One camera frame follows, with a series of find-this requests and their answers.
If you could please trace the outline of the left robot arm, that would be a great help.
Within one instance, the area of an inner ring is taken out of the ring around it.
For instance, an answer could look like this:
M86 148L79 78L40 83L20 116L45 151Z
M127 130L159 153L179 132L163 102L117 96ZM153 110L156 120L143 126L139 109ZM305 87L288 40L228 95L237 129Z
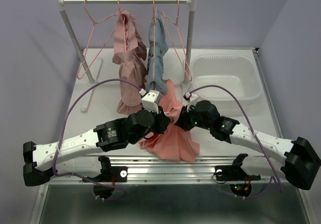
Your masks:
M126 118L98 125L76 137L59 143L37 145L32 141L23 144L23 179L25 186L38 186L53 176L63 176L58 164L88 154L124 149L136 144L148 134L163 134L171 123L162 109L151 113L141 109Z

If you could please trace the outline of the dusty pink ruffled dress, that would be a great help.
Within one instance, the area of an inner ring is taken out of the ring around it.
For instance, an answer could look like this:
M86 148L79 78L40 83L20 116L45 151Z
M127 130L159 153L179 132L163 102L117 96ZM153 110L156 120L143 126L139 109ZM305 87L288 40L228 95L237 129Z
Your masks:
M119 16L114 32L114 55L112 62L119 65L121 99L117 106L119 114L129 115L141 109L140 89L145 88L147 69L144 61L147 57L147 49L138 33L135 24L135 16L127 10L123 10L126 17L126 35L128 51L124 49L123 29Z

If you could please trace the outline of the salmon orange skirt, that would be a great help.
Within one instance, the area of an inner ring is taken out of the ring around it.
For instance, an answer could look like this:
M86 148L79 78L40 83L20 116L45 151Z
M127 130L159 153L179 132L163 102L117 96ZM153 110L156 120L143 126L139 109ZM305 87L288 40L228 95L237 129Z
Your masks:
M164 134L149 134L148 139L139 141L141 149L147 150L160 159L174 162L193 163L200 153L200 144L192 140L190 132L186 132L175 123L179 119L183 103L176 98L174 84L171 80L166 80L168 93L164 95L159 105L163 108L166 116L171 119Z

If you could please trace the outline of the blue denim skirt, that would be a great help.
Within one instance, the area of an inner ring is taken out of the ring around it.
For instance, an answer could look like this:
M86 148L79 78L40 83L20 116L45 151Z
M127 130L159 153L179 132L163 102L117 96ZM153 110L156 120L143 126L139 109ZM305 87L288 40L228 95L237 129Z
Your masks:
M156 15L156 69L155 69L155 82L153 82L153 19L149 27L148 33L148 60L147 60L147 71L148 78L146 82L147 91L156 90L162 95L168 93L168 87L163 79L164 73L164 55L168 51L168 45L166 43L166 34L164 25L161 20L161 13L159 10Z

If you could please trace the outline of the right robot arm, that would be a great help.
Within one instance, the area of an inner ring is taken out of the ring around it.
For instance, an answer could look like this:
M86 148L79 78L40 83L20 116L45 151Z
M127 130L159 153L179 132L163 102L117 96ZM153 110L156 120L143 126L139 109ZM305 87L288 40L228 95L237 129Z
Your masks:
M262 153L262 156L239 154L231 165L218 166L216 179L219 182L256 181L261 176L270 176L310 190L320 169L320 157L308 140L302 137L282 139L252 131L238 120L220 115L207 100L183 107L176 125L184 131L195 127L205 129L218 141Z

